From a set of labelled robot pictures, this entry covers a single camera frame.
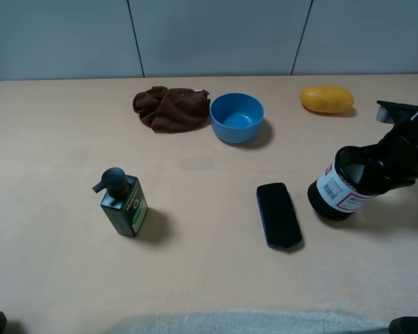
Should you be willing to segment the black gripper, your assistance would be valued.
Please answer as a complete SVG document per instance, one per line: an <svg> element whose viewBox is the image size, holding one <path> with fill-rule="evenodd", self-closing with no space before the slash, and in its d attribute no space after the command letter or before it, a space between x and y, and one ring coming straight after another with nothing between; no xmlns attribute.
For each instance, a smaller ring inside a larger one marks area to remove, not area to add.
<svg viewBox="0 0 418 334"><path fill-rule="evenodd" d="M418 112L407 122L393 125L376 144L371 165L386 192L411 186L418 179Z"/></svg>

